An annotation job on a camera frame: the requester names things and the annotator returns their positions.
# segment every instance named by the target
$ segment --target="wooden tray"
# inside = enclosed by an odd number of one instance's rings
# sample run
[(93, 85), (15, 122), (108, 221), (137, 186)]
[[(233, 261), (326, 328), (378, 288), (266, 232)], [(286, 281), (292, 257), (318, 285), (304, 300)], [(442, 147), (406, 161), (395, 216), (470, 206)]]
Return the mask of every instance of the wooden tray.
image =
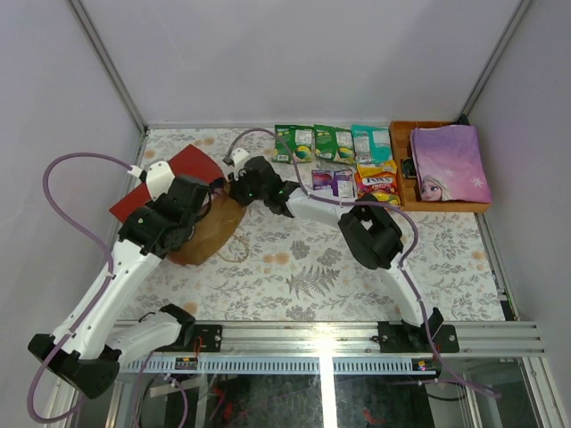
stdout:
[(448, 211), (448, 212), (484, 212), (490, 208), (490, 203), (481, 202), (426, 202), (420, 199), (420, 190), (416, 178), (405, 178), (402, 174), (401, 161), (412, 158), (410, 148), (410, 132), (414, 128), (439, 128), (449, 125), (450, 122), (391, 122), (391, 146), (393, 157), (397, 165), (396, 181), (399, 186), (402, 209), (405, 211)]

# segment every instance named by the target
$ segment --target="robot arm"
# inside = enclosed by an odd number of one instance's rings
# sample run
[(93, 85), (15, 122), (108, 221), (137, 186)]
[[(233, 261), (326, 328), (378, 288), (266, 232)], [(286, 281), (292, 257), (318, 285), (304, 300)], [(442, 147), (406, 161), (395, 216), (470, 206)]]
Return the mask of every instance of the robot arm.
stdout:
[[(251, 158), (243, 149), (233, 151), (231, 163), (235, 169), (228, 177), (230, 196), (241, 205), (262, 200), (275, 214), (311, 219), (338, 227), (353, 257), (365, 268), (378, 272), (379, 278), (393, 291), (403, 323), (423, 340), (425, 329), (422, 312), (403, 271), (413, 282), (416, 283), (416, 280), (406, 260), (400, 267), (402, 231), (385, 209), (362, 205), (347, 207), (310, 199), (297, 183), (283, 181), (263, 157)], [(376, 202), (377, 199), (365, 195), (359, 201)], [(433, 309), (429, 321), (431, 331), (436, 333), (443, 322), (438, 309)]]
[[(420, 306), (403, 271), (413, 276), (406, 264), (399, 267), (402, 232), (383, 208), (349, 208), (315, 201), (303, 193), (299, 184), (283, 181), (261, 156), (251, 158), (237, 149), (232, 160), (235, 171), (228, 177), (232, 198), (243, 206), (262, 200), (275, 214), (338, 227), (355, 259), (375, 269), (392, 288), (409, 335), (412, 332), (417, 340), (426, 342)], [(190, 240), (195, 223), (207, 213), (201, 210), (204, 200), (210, 197), (210, 188), (191, 177), (174, 177), (167, 162), (153, 164), (145, 182), (152, 200), (135, 210), (119, 231), (113, 248), (115, 274), (109, 287), (48, 364), (52, 372), (90, 399), (109, 388), (122, 366), (162, 346), (185, 349), (194, 337), (194, 318), (175, 305), (167, 305), (138, 325), (110, 335), (138, 286), (169, 252), (179, 250)], [(365, 196), (360, 201), (376, 199)], [(71, 333), (71, 326), (101, 292), (107, 275), (104, 268), (79, 305), (52, 334), (33, 337), (29, 350), (34, 356), (44, 361), (55, 344)], [(435, 334), (443, 322), (438, 309), (428, 321)]]
[(146, 183), (152, 200), (131, 213), (120, 229), (108, 288), (72, 332), (71, 326), (101, 293), (109, 275), (104, 267), (65, 321), (52, 334), (36, 334), (28, 346), (44, 361), (55, 344), (70, 334), (48, 368), (90, 399), (106, 391), (122, 366), (162, 346), (185, 348), (194, 335), (194, 318), (175, 305), (167, 305), (142, 323), (110, 335), (138, 286), (169, 252), (190, 240), (194, 225), (205, 216), (203, 203), (210, 197), (205, 183), (174, 177), (164, 161), (149, 168)]

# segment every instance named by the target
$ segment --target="floral tablecloth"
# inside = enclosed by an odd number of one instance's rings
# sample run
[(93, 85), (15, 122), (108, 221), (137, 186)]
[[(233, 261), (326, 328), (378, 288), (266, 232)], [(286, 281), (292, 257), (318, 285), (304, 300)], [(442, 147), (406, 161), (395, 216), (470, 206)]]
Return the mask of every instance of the floral tablecloth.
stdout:
[[(170, 159), (194, 144), (218, 164), (242, 129), (154, 130), (148, 136), (143, 167)], [(271, 136), (246, 136), (250, 153), (273, 153)], [(273, 164), (285, 179), (291, 165)], [(304, 183), (312, 169), (345, 168), (317, 160), (302, 165)], [(225, 173), (228, 167), (222, 168)], [(410, 267), (427, 305), (448, 320), (503, 320), (476, 218), (470, 213), (410, 213), (420, 241)], [(394, 216), (406, 243), (410, 226)], [(375, 271), (357, 263), (341, 233), (307, 220), (273, 215), (253, 203), (229, 242), (201, 266), (181, 267), (168, 260), (142, 284), (121, 318), (135, 319), (175, 303), (200, 320), (369, 321), (397, 320), (393, 295)]]

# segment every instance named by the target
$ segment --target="red cloth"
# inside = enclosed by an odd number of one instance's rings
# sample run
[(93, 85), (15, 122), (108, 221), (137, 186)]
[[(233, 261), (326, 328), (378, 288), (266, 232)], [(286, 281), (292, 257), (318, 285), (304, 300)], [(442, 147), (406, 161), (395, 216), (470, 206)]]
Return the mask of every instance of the red cloth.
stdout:
[[(222, 169), (207, 154), (193, 145), (189, 145), (169, 160), (170, 168), (175, 176), (187, 175), (200, 178), (205, 183), (224, 177)], [(127, 196), (113, 205), (109, 211), (121, 223), (125, 223), (127, 217), (139, 207), (151, 200), (151, 195), (145, 184), (138, 185)]]

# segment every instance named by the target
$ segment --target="green snack bag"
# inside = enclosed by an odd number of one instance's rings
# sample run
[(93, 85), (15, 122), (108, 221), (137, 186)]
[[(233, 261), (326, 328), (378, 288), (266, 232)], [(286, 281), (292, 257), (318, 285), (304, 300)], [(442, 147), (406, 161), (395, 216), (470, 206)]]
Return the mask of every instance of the green snack bag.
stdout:
[(315, 135), (316, 156), (333, 162), (355, 163), (350, 129), (315, 125), (313, 133)]
[[(298, 162), (311, 162), (311, 132), (313, 127), (302, 125), (276, 125), (276, 134), (282, 137), (284, 143), (295, 156)], [(274, 162), (292, 163), (287, 149), (276, 138), (274, 149)]]

